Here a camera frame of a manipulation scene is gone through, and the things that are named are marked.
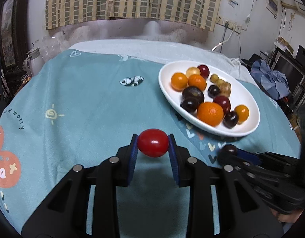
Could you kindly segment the black monitor screen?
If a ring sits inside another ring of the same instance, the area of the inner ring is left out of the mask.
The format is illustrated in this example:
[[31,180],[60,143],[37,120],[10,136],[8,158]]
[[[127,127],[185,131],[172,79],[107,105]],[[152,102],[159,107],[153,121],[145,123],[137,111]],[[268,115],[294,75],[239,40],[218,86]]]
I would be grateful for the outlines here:
[[298,92],[299,89],[305,92],[305,67],[288,52],[275,47],[270,69],[277,70],[286,76],[289,90],[292,93]]

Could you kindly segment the dark purple plum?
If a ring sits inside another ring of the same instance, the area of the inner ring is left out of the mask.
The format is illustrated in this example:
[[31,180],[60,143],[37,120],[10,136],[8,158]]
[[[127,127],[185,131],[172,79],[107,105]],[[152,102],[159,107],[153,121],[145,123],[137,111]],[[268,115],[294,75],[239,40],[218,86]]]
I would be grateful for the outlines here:
[[211,85],[209,88],[208,88],[208,95],[211,97],[211,98],[215,98],[217,96],[220,95],[220,88],[216,85]]

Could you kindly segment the orange fruit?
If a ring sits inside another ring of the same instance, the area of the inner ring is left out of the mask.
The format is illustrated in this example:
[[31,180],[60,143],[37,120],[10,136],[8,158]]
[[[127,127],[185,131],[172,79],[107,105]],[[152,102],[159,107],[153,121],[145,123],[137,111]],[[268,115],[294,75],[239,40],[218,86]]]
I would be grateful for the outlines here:
[[245,105],[238,105],[235,107],[234,112],[238,115],[238,124],[244,123],[249,117],[249,109]]

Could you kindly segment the yellow-green small fruit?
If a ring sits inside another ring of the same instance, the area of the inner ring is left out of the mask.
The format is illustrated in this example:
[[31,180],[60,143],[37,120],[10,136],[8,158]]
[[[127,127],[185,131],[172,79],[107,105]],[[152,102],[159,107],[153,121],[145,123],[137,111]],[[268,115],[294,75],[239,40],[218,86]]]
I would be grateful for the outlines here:
[[212,83],[216,83],[218,80],[219,80],[219,76],[217,74],[212,74],[211,75],[210,81]]

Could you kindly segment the orange mandarin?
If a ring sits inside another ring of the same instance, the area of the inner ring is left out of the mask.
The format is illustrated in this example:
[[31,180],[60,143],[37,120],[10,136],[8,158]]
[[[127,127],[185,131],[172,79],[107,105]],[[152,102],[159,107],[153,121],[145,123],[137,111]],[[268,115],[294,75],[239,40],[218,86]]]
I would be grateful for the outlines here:
[[223,117],[224,111],[217,103],[203,102],[198,106],[197,118],[210,126],[218,126]]

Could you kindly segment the wall socket strip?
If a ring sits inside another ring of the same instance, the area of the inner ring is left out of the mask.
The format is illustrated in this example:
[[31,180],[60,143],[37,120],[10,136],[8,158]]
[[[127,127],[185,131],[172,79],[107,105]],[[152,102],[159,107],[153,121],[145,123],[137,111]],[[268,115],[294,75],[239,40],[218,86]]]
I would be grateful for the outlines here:
[[237,25],[235,22],[225,20],[222,16],[217,15],[216,24],[221,25],[227,29],[233,30],[237,34],[240,34],[242,31],[242,26]]

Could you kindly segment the small red plum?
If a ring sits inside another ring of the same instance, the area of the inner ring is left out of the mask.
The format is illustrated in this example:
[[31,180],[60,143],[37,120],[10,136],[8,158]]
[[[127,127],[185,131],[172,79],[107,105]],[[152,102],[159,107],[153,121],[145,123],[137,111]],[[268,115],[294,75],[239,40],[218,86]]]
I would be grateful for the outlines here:
[[197,67],[200,71],[200,75],[206,80],[209,77],[209,68],[207,65],[200,64]]

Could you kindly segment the small orange tangerine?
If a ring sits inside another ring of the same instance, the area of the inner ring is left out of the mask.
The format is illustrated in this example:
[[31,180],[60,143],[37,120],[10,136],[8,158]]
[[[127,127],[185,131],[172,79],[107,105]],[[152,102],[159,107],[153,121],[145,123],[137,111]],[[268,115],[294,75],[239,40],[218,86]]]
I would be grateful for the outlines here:
[[204,91],[207,86],[206,80],[204,79],[204,77],[202,77],[201,75],[198,75],[198,74],[192,74],[188,78],[188,85],[195,86],[201,91]]

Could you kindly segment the small orange kumquat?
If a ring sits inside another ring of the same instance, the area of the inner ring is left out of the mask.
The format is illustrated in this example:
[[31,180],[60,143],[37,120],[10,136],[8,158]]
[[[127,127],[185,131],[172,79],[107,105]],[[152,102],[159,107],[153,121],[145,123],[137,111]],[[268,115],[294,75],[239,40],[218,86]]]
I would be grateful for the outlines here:
[[176,91],[183,91],[188,85],[188,78],[185,74],[177,72],[171,77],[171,87]]

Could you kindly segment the dark small plum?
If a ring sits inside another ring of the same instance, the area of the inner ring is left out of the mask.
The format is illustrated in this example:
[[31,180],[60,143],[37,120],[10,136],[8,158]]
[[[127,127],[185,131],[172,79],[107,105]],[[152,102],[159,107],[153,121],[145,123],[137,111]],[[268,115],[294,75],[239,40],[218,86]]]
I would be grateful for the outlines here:
[[180,106],[189,113],[194,113],[199,106],[198,99],[193,97],[187,97],[181,101]]

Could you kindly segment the large red plum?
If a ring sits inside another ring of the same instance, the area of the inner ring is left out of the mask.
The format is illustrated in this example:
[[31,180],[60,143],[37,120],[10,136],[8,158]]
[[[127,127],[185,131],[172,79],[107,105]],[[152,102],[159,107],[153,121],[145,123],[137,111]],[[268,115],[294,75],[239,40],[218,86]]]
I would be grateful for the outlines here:
[[228,114],[231,110],[231,103],[228,97],[226,96],[217,96],[213,99],[213,102],[219,104],[224,112],[224,115]]

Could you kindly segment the dark wrinkled passion fruit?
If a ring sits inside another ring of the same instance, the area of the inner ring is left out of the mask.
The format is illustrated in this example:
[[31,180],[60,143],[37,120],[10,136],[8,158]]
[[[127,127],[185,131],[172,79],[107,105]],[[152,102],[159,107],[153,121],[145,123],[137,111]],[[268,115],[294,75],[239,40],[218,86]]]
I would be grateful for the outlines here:
[[188,86],[186,89],[183,90],[182,100],[185,100],[189,97],[195,98],[199,104],[203,103],[205,99],[204,93],[196,86]]

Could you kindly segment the brown russet round fruit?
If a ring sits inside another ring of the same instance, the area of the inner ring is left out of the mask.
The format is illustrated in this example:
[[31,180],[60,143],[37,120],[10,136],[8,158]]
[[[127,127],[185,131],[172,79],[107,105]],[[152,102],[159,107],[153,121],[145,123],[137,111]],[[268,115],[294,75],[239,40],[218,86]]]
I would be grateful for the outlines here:
[[230,97],[231,95],[231,84],[224,82],[220,85],[220,95],[225,97]]

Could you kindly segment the blue clothes pile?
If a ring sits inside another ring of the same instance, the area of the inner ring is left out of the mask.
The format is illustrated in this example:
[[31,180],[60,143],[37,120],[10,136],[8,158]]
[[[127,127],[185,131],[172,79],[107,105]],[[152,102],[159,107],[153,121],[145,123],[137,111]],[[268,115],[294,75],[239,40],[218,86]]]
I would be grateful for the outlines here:
[[286,75],[278,70],[271,70],[264,60],[256,60],[252,64],[251,76],[274,100],[290,94]]

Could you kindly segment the yellow spotted small fruit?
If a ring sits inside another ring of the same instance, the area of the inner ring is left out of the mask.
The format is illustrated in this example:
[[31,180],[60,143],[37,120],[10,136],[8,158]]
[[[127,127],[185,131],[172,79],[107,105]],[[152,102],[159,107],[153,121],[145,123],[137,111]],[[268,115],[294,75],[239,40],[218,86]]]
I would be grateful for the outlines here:
[[187,78],[189,78],[191,75],[200,75],[200,70],[197,67],[189,67],[185,73]]

